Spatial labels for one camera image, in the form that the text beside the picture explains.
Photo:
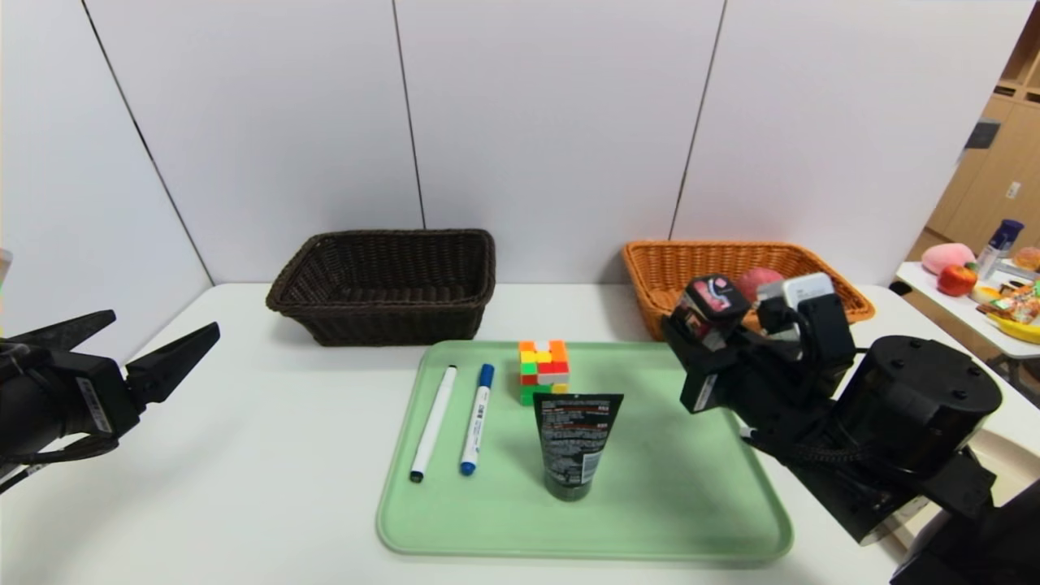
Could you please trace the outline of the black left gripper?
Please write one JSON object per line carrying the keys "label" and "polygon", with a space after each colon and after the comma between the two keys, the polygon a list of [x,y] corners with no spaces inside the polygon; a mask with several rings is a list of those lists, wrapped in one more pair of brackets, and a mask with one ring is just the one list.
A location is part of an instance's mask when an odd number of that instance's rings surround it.
{"label": "black left gripper", "polygon": [[71,351],[115,321],[113,310],[101,310],[6,338],[4,462],[82,462],[116,449],[137,411],[166,402],[220,338],[219,324],[208,323],[128,362],[130,403],[116,396],[125,385],[112,360],[80,356],[63,363],[51,352]]}

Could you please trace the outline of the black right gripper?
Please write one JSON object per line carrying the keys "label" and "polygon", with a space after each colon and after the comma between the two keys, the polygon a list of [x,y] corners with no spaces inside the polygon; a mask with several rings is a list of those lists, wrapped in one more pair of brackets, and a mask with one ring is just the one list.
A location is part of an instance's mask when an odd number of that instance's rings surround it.
{"label": "black right gripper", "polygon": [[729,319],[705,316],[683,303],[661,317],[661,332],[686,370],[680,402],[690,414],[727,409],[762,436],[809,433],[808,375],[795,361],[794,341],[739,330],[727,344]]}

